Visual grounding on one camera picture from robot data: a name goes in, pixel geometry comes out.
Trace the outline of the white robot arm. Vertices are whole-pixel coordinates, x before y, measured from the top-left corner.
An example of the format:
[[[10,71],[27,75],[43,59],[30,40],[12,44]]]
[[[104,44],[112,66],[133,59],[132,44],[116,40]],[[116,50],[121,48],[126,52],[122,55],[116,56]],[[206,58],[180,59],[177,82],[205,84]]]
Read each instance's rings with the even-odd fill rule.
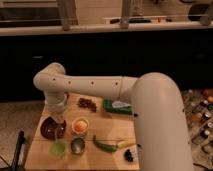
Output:
[[[141,77],[69,76],[51,63],[33,78],[45,106],[58,115],[69,92],[129,103],[141,171],[194,171],[183,100],[177,84],[159,72]]]

